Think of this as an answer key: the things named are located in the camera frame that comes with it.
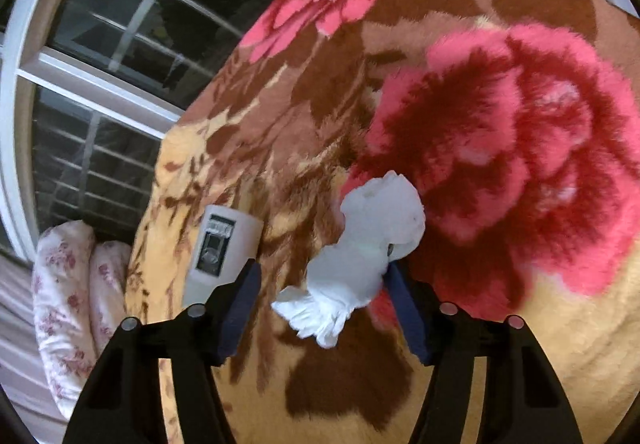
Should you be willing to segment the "white remote control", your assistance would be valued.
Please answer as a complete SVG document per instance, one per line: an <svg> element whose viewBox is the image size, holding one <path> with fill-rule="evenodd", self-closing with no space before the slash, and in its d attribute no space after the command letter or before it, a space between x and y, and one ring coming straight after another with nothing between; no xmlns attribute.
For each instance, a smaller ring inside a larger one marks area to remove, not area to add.
<svg viewBox="0 0 640 444"><path fill-rule="evenodd" d="M263 229L255 216L209 204L186 274L182 307L205 303L215 288L234 282L246 261L256 259Z"/></svg>

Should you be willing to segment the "white tissue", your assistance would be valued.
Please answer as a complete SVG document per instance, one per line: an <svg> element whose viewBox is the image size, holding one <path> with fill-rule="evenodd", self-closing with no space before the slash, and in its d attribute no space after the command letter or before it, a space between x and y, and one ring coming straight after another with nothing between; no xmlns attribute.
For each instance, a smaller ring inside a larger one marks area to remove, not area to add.
<svg viewBox="0 0 640 444"><path fill-rule="evenodd" d="M369 305L390 263L415 250L425 231L418 191L394 171L371 178L342 201L344 229L306 267L306 285L288 286L271 308L297 337L331 349L352 313Z"/></svg>

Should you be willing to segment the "folded floral white quilt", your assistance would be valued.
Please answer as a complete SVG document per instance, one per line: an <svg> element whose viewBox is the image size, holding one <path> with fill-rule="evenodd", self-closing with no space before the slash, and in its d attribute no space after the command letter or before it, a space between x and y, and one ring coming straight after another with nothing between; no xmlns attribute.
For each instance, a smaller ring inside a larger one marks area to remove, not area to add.
<svg viewBox="0 0 640 444"><path fill-rule="evenodd" d="M81 390L125 318L130 245L96 242L81 221L47 229L32 268L38 350L58 410L72 416Z"/></svg>

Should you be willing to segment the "window with metal bars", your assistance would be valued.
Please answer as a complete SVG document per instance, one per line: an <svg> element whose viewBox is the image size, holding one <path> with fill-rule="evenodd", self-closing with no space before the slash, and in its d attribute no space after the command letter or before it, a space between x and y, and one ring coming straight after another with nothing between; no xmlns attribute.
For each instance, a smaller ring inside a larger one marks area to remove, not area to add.
<svg viewBox="0 0 640 444"><path fill-rule="evenodd" d="M130 241L160 140L272 0L1 0L1 245Z"/></svg>

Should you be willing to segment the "floral plush bed blanket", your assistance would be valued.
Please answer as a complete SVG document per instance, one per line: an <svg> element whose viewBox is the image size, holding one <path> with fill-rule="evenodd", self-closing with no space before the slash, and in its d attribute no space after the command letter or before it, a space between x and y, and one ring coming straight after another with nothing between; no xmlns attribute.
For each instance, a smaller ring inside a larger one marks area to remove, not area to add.
<svg viewBox="0 0 640 444"><path fill-rule="evenodd" d="M430 372L380 294L332 350L271 309L349 191L420 193L413 278L523 316L582 437L639 391L639 21L607 0L273 0L160 145L127 311L180 311L211 204L264 222L262 294L215 372L241 443L403 443Z"/></svg>

